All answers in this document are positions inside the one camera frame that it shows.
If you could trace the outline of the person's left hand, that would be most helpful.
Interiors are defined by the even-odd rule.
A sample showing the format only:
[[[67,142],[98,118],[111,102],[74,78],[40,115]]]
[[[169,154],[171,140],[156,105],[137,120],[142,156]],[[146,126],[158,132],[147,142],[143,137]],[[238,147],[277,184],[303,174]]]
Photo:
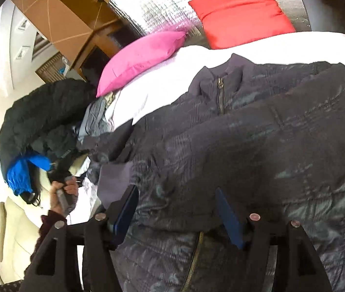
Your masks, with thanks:
[[[78,200],[76,177],[67,177],[64,182],[53,181],[49,193],[51,211],[67,217],[75,209]]]

